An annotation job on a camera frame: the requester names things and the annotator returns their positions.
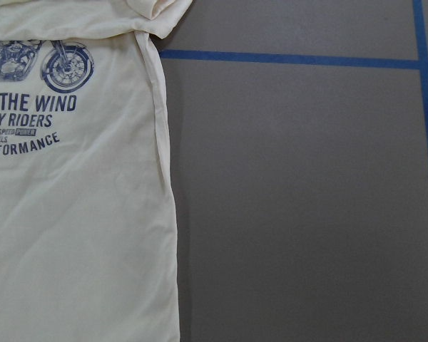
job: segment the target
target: cream t-shirt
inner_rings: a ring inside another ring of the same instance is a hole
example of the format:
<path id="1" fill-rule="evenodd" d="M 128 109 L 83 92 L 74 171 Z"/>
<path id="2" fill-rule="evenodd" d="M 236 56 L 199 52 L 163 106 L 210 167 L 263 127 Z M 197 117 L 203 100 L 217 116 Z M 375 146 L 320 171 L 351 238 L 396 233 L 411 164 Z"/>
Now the cream t-shirt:
<path id="1" fill-rule="evenodd" d="M 0 0 L 0 342 L 179 341 L 165 82 L 190 0 Z"/>

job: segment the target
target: motorcycle front wheel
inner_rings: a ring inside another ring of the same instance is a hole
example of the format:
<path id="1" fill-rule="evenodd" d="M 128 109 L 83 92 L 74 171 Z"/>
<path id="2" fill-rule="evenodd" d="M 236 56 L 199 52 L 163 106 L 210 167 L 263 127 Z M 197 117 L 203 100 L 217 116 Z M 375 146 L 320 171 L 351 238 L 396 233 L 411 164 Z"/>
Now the motorcycle front wheel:
<path id="1" fill-rule="evenodd" d="M 89 80 L 93 64 L 88 54 L 79 46 L 65 46 L 66 63 L 54 51 L 42 69 L 42 78 L 48 87 L 58 93 L 72 93 Z"/>

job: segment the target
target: gray floor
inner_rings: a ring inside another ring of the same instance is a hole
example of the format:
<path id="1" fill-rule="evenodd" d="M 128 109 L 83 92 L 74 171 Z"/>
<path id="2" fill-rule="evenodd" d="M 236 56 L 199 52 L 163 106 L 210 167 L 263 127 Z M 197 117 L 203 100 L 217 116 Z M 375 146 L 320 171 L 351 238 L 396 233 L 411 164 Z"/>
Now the gray floor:
<path id="1" fill-rule="evenodd" d="M 403 0 L 197 0 L 157 45 L 418 57 Z M 419 71 L 163 66 L 182 342 L 428 342 Z"/>

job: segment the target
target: motorcycle tire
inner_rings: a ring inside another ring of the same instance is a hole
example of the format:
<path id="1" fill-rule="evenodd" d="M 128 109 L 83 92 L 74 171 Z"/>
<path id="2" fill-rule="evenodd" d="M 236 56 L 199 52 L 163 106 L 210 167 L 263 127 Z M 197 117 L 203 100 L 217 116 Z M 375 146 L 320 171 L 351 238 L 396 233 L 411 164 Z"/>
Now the motorcycle tire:
<path id="1" fill-rule="evenodd" d="M 58 93 L 72 93 L 82 87 L 93 73 L 92 60 L 83 48 L 65 46 L 68 65 L 54 51 L 42 70 L 42 78 L 48 87 Z"/>

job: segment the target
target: motorcycle graphic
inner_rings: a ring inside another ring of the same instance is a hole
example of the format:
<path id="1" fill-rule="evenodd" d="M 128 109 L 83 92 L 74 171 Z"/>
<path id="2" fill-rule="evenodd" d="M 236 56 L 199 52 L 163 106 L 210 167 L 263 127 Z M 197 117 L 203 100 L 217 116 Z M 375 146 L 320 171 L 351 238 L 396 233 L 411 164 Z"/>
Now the motorcycle graphic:
<path id="1" fill-rule="evenodd" d="M 53 49 L 41 64 L 40 77 L 58 93 L 72 93 L 93 73 L 93 59 L 85 45 L 50 41 Z M 0 81 L 22 81 L 34 67 L 45 41 L 0 41 Z"/>

